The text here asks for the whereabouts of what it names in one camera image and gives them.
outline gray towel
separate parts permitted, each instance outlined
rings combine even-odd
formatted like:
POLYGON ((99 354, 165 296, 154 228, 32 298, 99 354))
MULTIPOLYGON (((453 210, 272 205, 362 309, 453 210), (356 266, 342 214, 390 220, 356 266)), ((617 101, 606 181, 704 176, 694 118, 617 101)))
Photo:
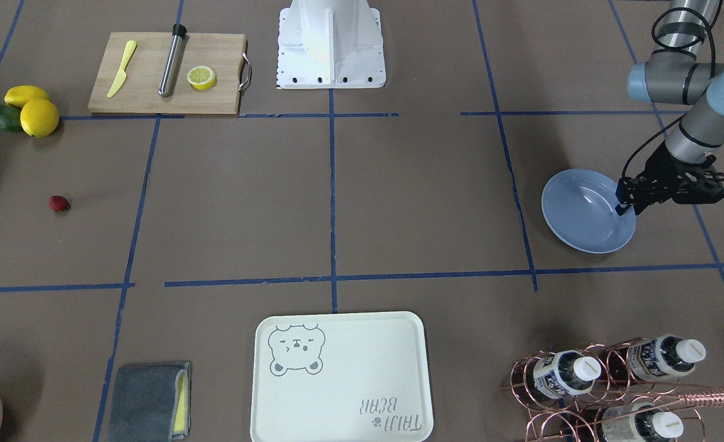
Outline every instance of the gray towel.
POLYGON ((182 373, 187 375, 189 397, 190 363, 120 367, 115 378, 108 442, 170 442, 173 437, 184 437, 187 431, 173 434, 182 373))

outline yellow knife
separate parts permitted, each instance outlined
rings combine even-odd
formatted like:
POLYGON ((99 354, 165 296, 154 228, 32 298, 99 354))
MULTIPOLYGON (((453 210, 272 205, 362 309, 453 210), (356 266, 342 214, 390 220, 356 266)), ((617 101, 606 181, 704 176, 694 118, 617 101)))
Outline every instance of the yellow knife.
POLYGON ((111 85, 111 89, 108 91, 108 98, 115 95, 116 92, 121 89, 121 85, 124 84, 124 80, 127 79, 127 73, 124 69, 127 68, 127 64, 130 62, 132 53, 135 52, 135 48, 138 47, 138 43, 135 40, 130 40, 124 45, 124 55, 121 58, 121 64, 117 72, 117 78, 114 79, 114 84, 111 85))

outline red strawberry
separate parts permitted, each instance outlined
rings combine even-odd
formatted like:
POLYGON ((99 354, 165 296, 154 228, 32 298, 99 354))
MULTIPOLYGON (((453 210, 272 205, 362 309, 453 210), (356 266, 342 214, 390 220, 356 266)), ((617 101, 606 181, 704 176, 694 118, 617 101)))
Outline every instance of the red strawberry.
POLYGON ((69 201, 63 196, 53 195, 50 197, 50 208, 54 212, 64 212, 69 209, 69 201))

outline white mounting bracket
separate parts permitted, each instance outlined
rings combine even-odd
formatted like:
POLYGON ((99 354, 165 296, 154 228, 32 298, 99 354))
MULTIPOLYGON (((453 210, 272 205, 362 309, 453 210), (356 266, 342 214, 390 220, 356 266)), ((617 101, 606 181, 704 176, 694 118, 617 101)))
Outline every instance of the white mounting bracket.
POLYGON ((292 0, 280 11, 278 89, 383 87, 381 12, 367 0, 292 0))

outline bear drawing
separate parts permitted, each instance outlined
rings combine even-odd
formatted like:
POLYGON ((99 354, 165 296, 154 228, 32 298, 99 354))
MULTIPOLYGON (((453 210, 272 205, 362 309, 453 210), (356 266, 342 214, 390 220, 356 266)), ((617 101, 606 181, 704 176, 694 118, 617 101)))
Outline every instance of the bear drawing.
POLYGON ((317 374, 323 368, 321 347, 326 342, 323 330, 306 325, 288 325, 277 328, 269 335, 272 361, 269 369, 275 376, 282 376, 288 370, 304 369, 317 374))

